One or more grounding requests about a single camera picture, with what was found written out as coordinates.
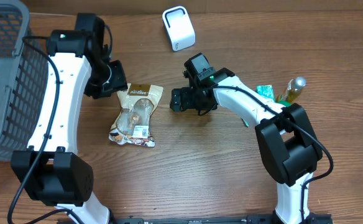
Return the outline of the brown snack packet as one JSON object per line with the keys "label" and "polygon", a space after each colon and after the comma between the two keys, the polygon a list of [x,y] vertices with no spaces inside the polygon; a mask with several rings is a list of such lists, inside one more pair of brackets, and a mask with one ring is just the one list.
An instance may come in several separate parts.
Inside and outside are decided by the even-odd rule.
{"label": "brown snack packet", "polygon": [[111,126],[109,140],[118,145],[154,147],[150,117],[158,107],[162,93],[161,86],[135,83],[129,83],[127,90],[119,91],[121,112]]}

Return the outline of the small teal white packet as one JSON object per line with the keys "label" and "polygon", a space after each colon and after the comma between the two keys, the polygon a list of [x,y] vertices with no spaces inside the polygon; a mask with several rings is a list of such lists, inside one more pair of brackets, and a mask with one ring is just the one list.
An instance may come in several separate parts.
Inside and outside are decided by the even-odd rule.
{"label": "small teal white packet", "polygon": [[258,85],[258,86],[256,86],[256,92],[260,96],[263,96],[266,99],[275,101],[275,96],[274,96],[272,85]]}

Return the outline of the green lid white jar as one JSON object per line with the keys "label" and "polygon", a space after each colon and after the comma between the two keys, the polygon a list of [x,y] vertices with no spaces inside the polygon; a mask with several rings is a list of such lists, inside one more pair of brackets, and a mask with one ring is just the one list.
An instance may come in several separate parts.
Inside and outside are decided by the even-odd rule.
{"label": "green lid white jar", "polygon": [[281,105],[283,105],[283,106],[285,106],[285,107],[289,107],[289,106],[291,106],[291,105],[292,105],[291,103],[289,103],[289,102],[287,102],[287,101],[278,101],[278,104],[281,104]]}

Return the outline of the yellow drink bottle silver cap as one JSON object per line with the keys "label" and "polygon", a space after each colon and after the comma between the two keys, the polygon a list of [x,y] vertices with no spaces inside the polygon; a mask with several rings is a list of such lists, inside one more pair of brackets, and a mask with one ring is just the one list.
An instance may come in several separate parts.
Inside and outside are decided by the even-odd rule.
{"label": "yellow drink bottle silver cap", "polygon": [[284,91],[276,97],[276,102],[293,103],[300,96],[305,86],[306,79],[304,77],[296,77],[290,80]]}

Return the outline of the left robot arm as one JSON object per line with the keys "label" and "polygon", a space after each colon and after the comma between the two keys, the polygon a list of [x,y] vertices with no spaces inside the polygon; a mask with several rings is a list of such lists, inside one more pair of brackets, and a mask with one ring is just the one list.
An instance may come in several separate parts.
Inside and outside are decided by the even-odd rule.
{"label": "left robot arm", "polygon": [[20,192],[63,212],[74,223],[114,223],[112,211],[93,192],[92,167],[78,156],[77,126],[84,96],[109,97],[127,89],[102,18],[79,13],[72,30],[54,30],[42,56],[48,63],[47,85],[33,134],[23,151],[14,151],[11,168]]}

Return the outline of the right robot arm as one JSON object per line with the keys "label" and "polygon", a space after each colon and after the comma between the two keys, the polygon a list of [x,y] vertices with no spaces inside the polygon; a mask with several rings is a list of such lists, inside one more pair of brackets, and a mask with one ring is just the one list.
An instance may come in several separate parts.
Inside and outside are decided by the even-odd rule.
{"label": "right robot arm", "polygon": [[203,54],[184,63],[188,87],[172,90],[174,112],[195,109],[203,116],[218,107],[255,129],[262,163],[277,183],[275,222],[309,223],[308,186],[323,153],[306,111],[260,96],[232,71],[216,70]]}

